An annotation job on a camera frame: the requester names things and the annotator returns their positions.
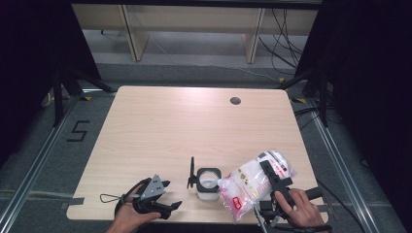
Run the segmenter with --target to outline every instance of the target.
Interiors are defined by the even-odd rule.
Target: black cable
[[[298,121],[302,116],[303,116],[303,114],[299,115],[299,116],[296,118],[296,121]]]
[[[332,195],[337,202],[339,202],[339,204],[349,213],[349,215],[355,220],[355,222],[358,224],[358,226],[360,227],[361,232],[365,232],[363,226],[361,225],[361,222],[358,220],[358,218],[354,215],[354,213],[352,213],[351,210],[349,210],[349,208],[343,204],[343,202],[321,181],[319,181],[319,179],[316,178],[316,182],[318,182],[324,189],[326,189],[326,191],[328,193],[330,193],[330,195]]]
[[[279,44],[279,45],[281,45],[283,48],[285,48],[286,50],[289,50],[289,51],[291,52],[291,56],[292,56],[293,62],[294,62],[294,64],[296,65],[296,61],[298,62],[298,59],[297,59],[297,56],[295,55],[295,53],[296,53],[296,52],[297,52],[297,53],[302,53],[302,51],[301,51],[298,47],[296,47],[296,46],[291,42],[291,40],[289,39],[288,25],[287,25],[287,14],[288,14],[288,11],[287,11],[286,9],[284,9],[284,22],[283,22],[283,24],[282,24],[282,26],[281,26],[278,18],[276,17],[275,12],[274,12],[273,9],[272,9],[272,15],[274,16],[274,18],[275,18],[275,20],[276,20],[276,23],[278,24],[278,27],[279,27],[279,30],[280,30],[280,34],[279,34],[278,39],[276,39],[276,37],[275,37],[274,35],[273,35],[273,38],[275,38],[275,40],[276,40],[276,45]],[[287,42],[288,47],[286,47],[286,46],[284,46],[282,43],[280,43],[279,39],[281,38],[281,36],[283,36],[283,37],[285,38],[285,41]]]
[[[299,128],[299,130],[302,130],[304,127],[306,127],[310,122],[312,122],[314,119],[316,119],[317,117],[319,117],[319,115],[311,118],[308,122],[306,122],[302,127]]]
[[[315,108],[301,109],[301,110],[298,110],[298,111],[294,112],[294,115],[295,116],[303,115],[303,114],[306,114],[306,113],[310,113],[312,111],[318,111],[318,108],[315,107]]]
[[[274,229],[282,230],[282,231],[291,231],[291,232],[299,232],[299,233],[311,233],[311,232],[332,232],[332,227],[325,224],[321,226],[309,226],[309,227],[282,227],[282,226],[274,226]]]
[[[104,200],[103,200],[103,196],[113,197],[113,199],[111,199],[111,200],[109,200],[109,201],[104,201]],[[100,194],[100,201],[101,201],[102,203],[114,202],[114,201],[118,201],[118,200],[120,200],[120,199],[121,199],[121,197],[119,197],[119,196],[110,195],[110,194],[106,194],[106,193]]]
[[[275,67],[275,64],[273,63],[273,55],[274,55],[274,53],[272,52],[272,56],[270,57],[270,62],[272,63],[273,69],[276,70],[277,72],[281,73],[281,74],[293,76],[294,74],[280,71],[279,69],[277,69],[277,68]]]
[[[288,62],[285,58],[283,58],[281,55],[277,54],[274,50],[271,50],[265,43],[264,41],[258,37],[258,39],[260,40],[260,42],[263,44],[263,46],[270,52],[272,53],[272,55],[277,56],[279,59],[281,59],[282,61],[284,61],[285,63],[287,63],[288,65],[292,66],[293,69],[296,68],[296,66],[294,66],[293,64],[291,64],[290,62]]]
[[[342,120],[340,120],[340,121],[332,120],[331,118],[329,118],[329,117],[327,117],[327,116],[326,116],[326,118],[327,118],[330,122],[333,122],[333,123],[335,123],[335,124],[343,124]]]

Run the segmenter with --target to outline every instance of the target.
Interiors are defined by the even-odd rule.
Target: aluminum rail
[[[37,154],[36,159],[32,163],[29,171],[27,172],[24,180],[21,182],[20,186],[16,190],[15,194],[12,197],[12,200],[6,207],[5,211],[0,217],[0,232],[7,233],[12,228],[13,223],[15,222],[19,211],[21,210],[31,188],[34,183],[37,181],[43,167],[45,166],[51,150],[60,134],[63,126],[65,125],[66,119],[69,116],[69,113],[73,110],[76,103],[79,101],[79,98],[73,98],[68,103],[66,107],[66,113],[61,119],[60,123],[53,127],[51,133],[49,134],[48,139],[43,144],[39,153]]]
[[[308,104],[310,108],[316,108],[316,103],[313,99],[308,99]],[[336,171],[345,186],[345,189],[348,193],[349,198],[351,199],[355,211],[358,214],[360,223],[362,224],[365,232],[378,233],[380,230],[376,225],[376,222],[373,218],[372,212],[370,212],[369,207],[364,201],[351,173],[348,170],[348,167],[343,160],[339,149],[333,141],[332,136],[329,133],[329,130],[324,127],[322,121],[318,118],[316,113],[312,112],[312,117],[316,122],[316,126],[324,140],[326,148],[329,152],[330,158],[332,159],[333,164],[336,167]]]
[[[71,4],[228,7],[320,10],[348,7],[351,0],[69,0]]]

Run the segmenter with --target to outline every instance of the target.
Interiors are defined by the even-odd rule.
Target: floor
[[[84,33],[94,60],[98,66],[101,65],[99,67],[102,70],[106,69],[107,65],[129,65],[128,68],[131,70],[136,67],[145,69],[145,67],[157,65],[162,67],[188,66],[193,69],[206,67],[222,69],[222,72],[236,70],[252,77],[267,79],[268,82],[276,85],[280,81],[278,77],[273,78],[261,72],[279,69],[279,74],[284,74],[285,77],[291,77],[293,73],[291,65],[294,64],[294,61],[291,51],[279,48],[279,46],[277,46],[276,53],[291,65],[278,57],[273,57],[263,44],[259,44],[257,48],[255,62],[248,64],[241,35],[154,32],[151,33],[142,59],[134,62],[123,32],[104,31],[101,34],[100,31],[86,30]],[[275,45],[275,37],[272,35],[261,36],[261,39],[269,48],[273,48]],[[306,39],[304,36],[290,37],[291,42],[300,50],[303,50]],[[299,90],[301,90],[301,87],[302,84],[300,83],[295,88],[291,88],[290,96],[296,99],[300,97]],[[92,110],[107,112],[112,100],[113,95],[95,98],[95,106],[92,107]],[[69,98],[65,102],[67,108],[72,106],[70,101],[72,100]],[[315,102],[309,100],[304,105],[292,103],[295,111],[304,109],[308,105],[316,105],[316,100]],[[71,115],[76,117],[85,117],[87,113],[90,113],[90,106],[82,101],[79,101],[73,108]],[[95,131],[90,130],[87,134],[92,135],[95,140],[105,116],[93,117],[97,118],[96,122],[98,124],[92,127]],[[316,177],[325,181],[326,186],[333,189],[335,194],[341,197],[343,204],[355,213],[363,227],[365,227],[365,230],[361,231],[352,220],[352,216],[348,215],[348,212],[342,208],[341,203],[336,202],[333,196],[328,195],[327,202],[330,204],[329,219],[334,232],[406,232],[390,203],[386,201],[379,185],[374,181],[373,175],[367,171],[365,166],[359,163],[361,155],[359,155],[355,143],[350,140],[350,135],[340,122],[339,116],[336,113],[329,113],[328,119],[331,124],[328,129],[324,129],[316,115],[302,115],[298,120],[302,138],[310,155]],[[45,108],[43,112],[39,113],[36,123],[27,133],[24,144],[28,146],[22,147],[21,151],[12,156],[8,165],[0,171],[0,207],[3,210],[10,207],[9,202],[14,191],[21,188],[22,182],[30,175],[27,172],[31,171],[33,161],[37,161],[35,158],[38,156],[39,151],[44,148],[44,142],[49,137],[53,137],[53,131],[50,127],[52,121],[52,109]],[[69,130],[71,128],[63,128],[62,130],[70,134]],[[325,146],[324,141],[330,140],[330,135],[333,136],[333,142],[337,144],[337,146],[335,145],[336,148],[333,145],[330,148]],[[56,214],[56,212],[59,212],[64,216],[65,208],[67,208],[65,205],[67,205],[67,200],[70,199],[73,185],[76,185],[75,182],[67,181],[66,177],[76,173],[78,175],[74,180],[79,179],[81,171],[84,169],[83,166],[87,161],[87,157],[80,157],[76,154],[76,150],[71,152],[70,148],[61,148],[58,140],[65,141],[66,139],[58,138],[57,143],[51,145],[51,147],[54,153],[70,154],[69,159],[67,157],[63,158],[67,159],[64,160],[67,164],[58,167],[56,164],[60,164],[62,158],[58,156],[46,157],[47,163],[40,165],[38,167],[39,171],[33,173],[33,176],[30,177],[35,183],[28,188],[28,190],[32,189],[31,192],[23,198],[26,202],[21,206],[17,206],[18,215],[15,216],[16,219],[12,219],[15,223],[11,226],[11,229],[2,230],[2,232],[8,232],[8,230],[11,232],[93,231],[90,229],[103,231],[110,224],[110,222],[73,222]],[[88,143],[91,146],[84,148],[85,153],[92,149],[93,140],[91,139]],[[349,174],[346,174],[349,175],[349,180],[356,181],[345,181],[342,177],[345,176],[345,171],[349,171]]]

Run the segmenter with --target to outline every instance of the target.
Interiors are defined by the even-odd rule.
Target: gray floor
[[[135,85],[192,85],[273,88],[279,78],[290,79],[291,66],[274,59],[259,45],[254,64],[248,64],[240,35],[212,33],[152,33],[142,60],[133,62],[124,34],[117,31],[85,31],[89,47],[98,65],[102,79],[112,87],[123,84]],[[267,45],[274,45],[272,36],[262,36]],[[305,37],[291,37],[293,43],[303,49]],[[288,50],[276,50],[292,62]],[[82,83],[84,88],[95,88]],[[288,90],[290,98],[302,97],[299,83]],[[97,139],[100,128],[114,99],[114,95],[91,92],[89,101],[65,100],[72,111],[62,125],[62,130],[51,147],[50,155],[14,219],[10,232],[104,232],[108,221],[73,221],[65,216],[66,205],[76,189],[86,166],[88,156]],[[308,108],[305,103],[292,103],[295,111]],[[318,180],[329,188],[355,216],[354,203],[345,188],[336,166],[321,137],[314,116],[306,114],[297,122]],[[355,180],[361,197],[372,214],[380,232],[406,232],[391,204],[367,167],[360,164],[361,154],[349,132],[334,110],[327,111],[329,132]],[[78,120],[87,131],[81,143],[68,142],[79,137],[72,129]],[[0,207],[4,210],[27,171],[36,159],[43,143],[52,132],[53,103],[37,115],[27,132],[20,150],[11,156],[0,171]],[[333,211],[329,224],[334,232],[361,232],[356,222],[336,199],[324,190],[325,200]]]

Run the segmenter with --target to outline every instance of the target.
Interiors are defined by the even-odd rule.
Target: white plastic bag
[[[270,181],[260,167],[260,162],[265,160],[270,162],[281,180],[296,175],[295,170],[282,154],[276,150],[267,150],[232,171],[227,177],[218,180],[219,194],[236,221],[272,191]]]

